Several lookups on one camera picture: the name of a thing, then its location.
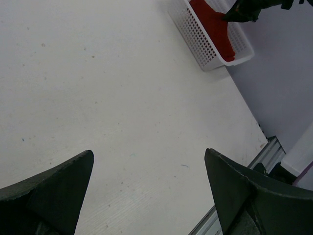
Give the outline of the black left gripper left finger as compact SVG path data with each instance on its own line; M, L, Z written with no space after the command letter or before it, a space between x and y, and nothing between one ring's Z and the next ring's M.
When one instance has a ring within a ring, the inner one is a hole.
M2 235L73 235L89 185L94 154L86 150L0 190Z

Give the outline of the dark red t shirt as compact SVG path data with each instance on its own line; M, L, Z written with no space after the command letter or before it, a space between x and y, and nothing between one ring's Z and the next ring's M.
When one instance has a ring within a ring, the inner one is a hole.
M191 0L189 3L222 58L226 62L233 61L235 52L228 38L228 22L223 20L224 13L216 12L204 0Z

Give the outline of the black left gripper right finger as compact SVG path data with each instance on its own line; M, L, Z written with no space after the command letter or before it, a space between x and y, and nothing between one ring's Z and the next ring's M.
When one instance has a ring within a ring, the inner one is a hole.
M225 235L311 235L313 193L240 165L212 148L204 156Z

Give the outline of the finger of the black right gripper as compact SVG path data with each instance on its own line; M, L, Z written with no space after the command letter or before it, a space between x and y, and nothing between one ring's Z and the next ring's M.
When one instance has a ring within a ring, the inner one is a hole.
M226 22L256 22L259 7L254 0L237 0L231 9L222 17Z

